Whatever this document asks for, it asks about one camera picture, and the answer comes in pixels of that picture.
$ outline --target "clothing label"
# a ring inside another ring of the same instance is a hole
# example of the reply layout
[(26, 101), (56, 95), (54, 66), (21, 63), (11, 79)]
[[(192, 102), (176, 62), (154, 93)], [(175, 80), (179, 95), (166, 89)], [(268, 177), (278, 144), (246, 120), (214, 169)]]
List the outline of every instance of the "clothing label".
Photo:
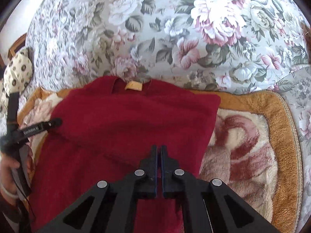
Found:
[(125, 89), (132, 89), (132, 90), (136, 90), (136, 91), (141, 91), (142, 90), (142, 83), (132, 80), (128, 84), (126, 84)]

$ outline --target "silver screw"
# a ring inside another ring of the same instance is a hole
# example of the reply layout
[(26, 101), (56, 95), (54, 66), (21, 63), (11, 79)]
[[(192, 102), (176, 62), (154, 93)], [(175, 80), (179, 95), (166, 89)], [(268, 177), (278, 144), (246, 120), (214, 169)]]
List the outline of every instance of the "silver screw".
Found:
[(108, 185), (108, 183), (106, 182), (106, 181), (104, 181), (104, 180), (101, 180), (101, 181), (99, 181), (98, 183), (97, 183), (97, 186), (99, 187), (99, 188), (104, 188), (104, 187), (106, 187)]
[(219, 187), (219, 186), (221, 186), (222, 181), (221, 181), (220, 179), (213, 179), (213, 180), (212, 180), (212, 184), (213, 184), (214, 186)]
[(143, 176), (144, 174), (145, 174), (144, 170), (138, 169), (138, 170), (135, 171), (135, 175), (136, 176)]
[(185, 171), (183, 169), (176, 169), (175, 174), (178, 176), (182, 176), (185, 174)]

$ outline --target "black device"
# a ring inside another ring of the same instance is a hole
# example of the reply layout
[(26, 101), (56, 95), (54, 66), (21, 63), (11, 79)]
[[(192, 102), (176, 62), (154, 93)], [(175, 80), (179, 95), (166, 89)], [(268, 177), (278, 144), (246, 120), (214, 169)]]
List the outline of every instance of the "black device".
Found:
[(185, 233), (279, 232), (221, 180), (196, 179), (169, 158), (166, 146), (159, 154), (153, 146), (138, 170), (114, 183), (99, 181), (37, 233), (133, 232), (137, 201), (157, 196), (158, 168), (164, 198), (181, 204)]
[(26, 160), (28, 157), (29, 142), (28, 137), (39, 134), (43, 131), (58, 127), (62, 124), (62, 120), (55, 118), (48, 122), (36, 123), (24, 129), (18, 129), (17, 111), (19, 103), (19, 93), (11, 93), (9, 96), (8, 112), (7, 112), (7, 134), (0, 138), (0, 151), (8, 156), (16, 159), (20, 163), (18, 169), (11, 169), (13, 179), (18, 186), (18, 196), (20, 200), (31, 193), (30, 182), (27, 174)]

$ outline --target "red sweater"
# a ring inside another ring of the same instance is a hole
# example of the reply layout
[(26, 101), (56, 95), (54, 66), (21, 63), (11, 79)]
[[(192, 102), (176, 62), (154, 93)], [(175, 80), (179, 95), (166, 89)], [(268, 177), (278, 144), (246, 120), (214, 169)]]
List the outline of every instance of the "red sweater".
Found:
[[(33, 231), (99, 180), (113, 182), (135, 171), (154, 144), (167, 145), (181, 168), (198, 175), (220, 98), (156, 80), (141, 92), (124, 87), (116, 77), (99, 78), (53, 111), (51, 118), (63, 124), (49, 133), (32, 181)], [(172, 200), (138, 202), (134, 232), (179, 233), (181, 223)]]

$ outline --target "cream fabric with dark spots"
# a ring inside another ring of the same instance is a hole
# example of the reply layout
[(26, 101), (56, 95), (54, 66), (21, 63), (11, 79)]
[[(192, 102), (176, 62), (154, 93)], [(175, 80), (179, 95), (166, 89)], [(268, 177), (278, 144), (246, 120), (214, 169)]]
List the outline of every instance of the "cream fabric with dark spots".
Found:
[(32, 63), (27, 48), (22, 48), (7, 65), (0, 81), (0, 116), (7, 114), (10, 93), (20, 94), (32, 77)]

